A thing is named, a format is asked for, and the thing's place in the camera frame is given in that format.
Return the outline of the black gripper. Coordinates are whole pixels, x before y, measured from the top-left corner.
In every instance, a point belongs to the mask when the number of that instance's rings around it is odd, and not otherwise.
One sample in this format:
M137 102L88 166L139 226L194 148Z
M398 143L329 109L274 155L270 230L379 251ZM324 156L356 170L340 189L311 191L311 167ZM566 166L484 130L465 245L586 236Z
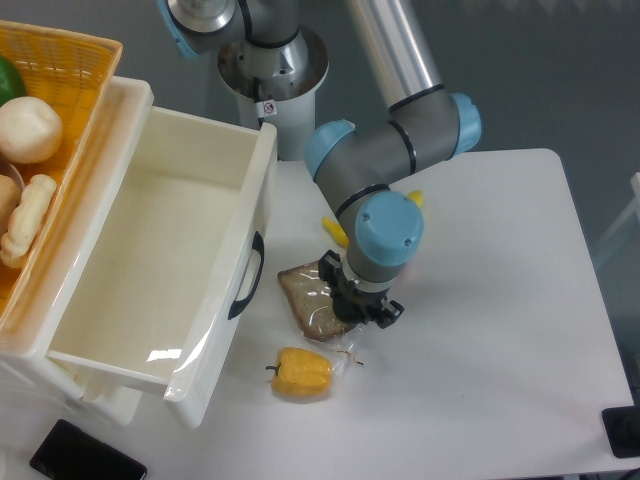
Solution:
M366 292L344 276L340 255L328 250L318 261L319 278L331 289L332 308L334 298L344 298L357 305L360 323L375 322L379 328L393 325L404 313L404 307L386 297L387 290Z

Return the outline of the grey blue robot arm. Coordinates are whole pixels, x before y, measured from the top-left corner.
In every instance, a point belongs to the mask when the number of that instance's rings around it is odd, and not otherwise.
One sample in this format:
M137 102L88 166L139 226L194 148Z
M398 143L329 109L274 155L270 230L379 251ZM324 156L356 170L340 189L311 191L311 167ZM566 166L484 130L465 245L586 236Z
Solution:
M240 122L272 125L284 160L303 161L343 228L344 254L326 253L320 278L336 317L393 324L402 306L388 291L415 255L418 209L392 185L472 149L482 123L472 100L445 89L407 1L351 1L347 8L389 112L369 132L350 122L315 122L315 94L328 72L322 39L300 21L295 1L161 1L180 53L217 55Z

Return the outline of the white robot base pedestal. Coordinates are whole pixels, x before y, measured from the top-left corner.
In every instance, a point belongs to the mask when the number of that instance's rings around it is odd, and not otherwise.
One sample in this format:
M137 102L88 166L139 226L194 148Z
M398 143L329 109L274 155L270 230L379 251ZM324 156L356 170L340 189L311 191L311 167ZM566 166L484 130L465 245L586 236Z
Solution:
M303 157L316 129L316 91L328 69L324 42L305 26L291 42L276 48L242 40L218 54L218 70L235 95L240 124L255 129L264 123L274 125L278 158L283 161Z

